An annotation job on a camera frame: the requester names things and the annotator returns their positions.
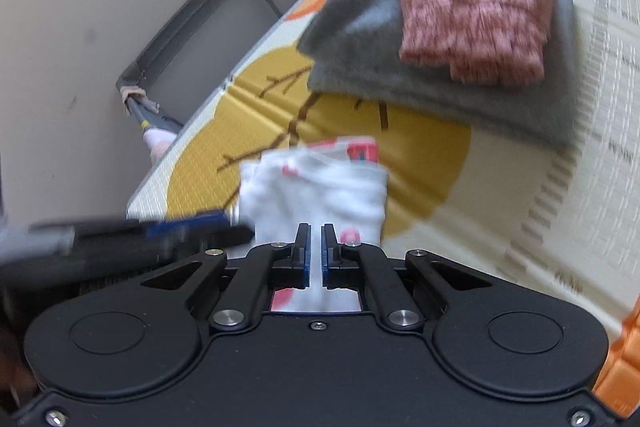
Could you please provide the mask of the white strawberry print shirt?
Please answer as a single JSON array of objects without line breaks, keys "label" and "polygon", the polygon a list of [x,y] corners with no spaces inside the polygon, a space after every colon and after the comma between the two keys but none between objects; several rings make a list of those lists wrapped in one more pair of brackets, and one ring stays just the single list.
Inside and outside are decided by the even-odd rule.
[{"label": "white strawberry print shirt", "polygon": [[268,150],[240,167],[236,214],[254,225],[257,244],[292,242],[311,226],[309,285],[276,291],[277,312],[332,313],[360,309],[356,291],[322,283],[321,228],[337,239],[378,246],[385,222],[388,171],[378,163],[372,136],[342,136],[288,150]]}]

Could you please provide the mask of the grey folded garment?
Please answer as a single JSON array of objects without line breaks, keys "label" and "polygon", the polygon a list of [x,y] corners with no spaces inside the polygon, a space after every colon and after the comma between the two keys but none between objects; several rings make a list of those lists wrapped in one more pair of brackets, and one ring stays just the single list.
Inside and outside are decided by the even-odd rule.
[{"label": "grey folded garment", "polygon": [[527,142],[566,147],[576,139],[579,87],[573,0],[555,0],[544,77],[526,87],[456,78],[458,65],[401,60],[400,0],[326,0],[297,43],[314,62],[312,91],[349,94],[459,119]]}]

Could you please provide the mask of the colourful foam play mat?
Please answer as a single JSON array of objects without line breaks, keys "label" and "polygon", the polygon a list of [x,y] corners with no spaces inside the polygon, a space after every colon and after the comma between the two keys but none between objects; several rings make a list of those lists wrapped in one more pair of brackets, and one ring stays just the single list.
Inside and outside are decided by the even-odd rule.
[{"label": "colourful foam play mat", "polygon": [[388,169],[387,254],[422,247],[570,300],[612,345],[594,390],[639,408],[639,0],[574,0],[575,143],[528,145],[428,114],[309,92],[300,0],[196,111],[130,200],[136,217],[231,207],[266,150],[372,135]]}]

